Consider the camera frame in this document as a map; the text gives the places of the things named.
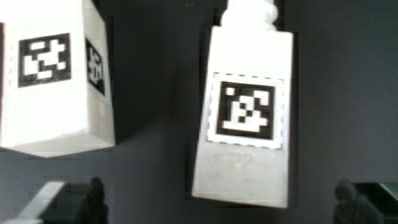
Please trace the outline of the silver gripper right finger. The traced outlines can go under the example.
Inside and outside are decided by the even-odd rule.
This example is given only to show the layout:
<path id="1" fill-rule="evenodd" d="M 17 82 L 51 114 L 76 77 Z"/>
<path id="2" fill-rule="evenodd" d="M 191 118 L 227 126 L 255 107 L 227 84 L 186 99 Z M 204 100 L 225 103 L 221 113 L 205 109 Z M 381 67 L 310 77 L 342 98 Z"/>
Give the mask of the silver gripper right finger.
<path id="1" fill-rule="evenodd" d="M 398 224 L 398 183 L 340 180 L 333 195 L 333 224 Z"/>

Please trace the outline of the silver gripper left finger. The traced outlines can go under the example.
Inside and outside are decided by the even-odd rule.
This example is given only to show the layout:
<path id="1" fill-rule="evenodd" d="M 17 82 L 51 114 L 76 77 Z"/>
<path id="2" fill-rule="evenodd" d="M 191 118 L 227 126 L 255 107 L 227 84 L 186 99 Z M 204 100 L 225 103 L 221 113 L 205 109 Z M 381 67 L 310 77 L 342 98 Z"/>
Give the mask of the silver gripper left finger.
<path id="1" fill-rule="evenodd" d="M 100 179 L 93 177 L 86 183 L 47 182 L 5 224 L 108 224 Z"/>

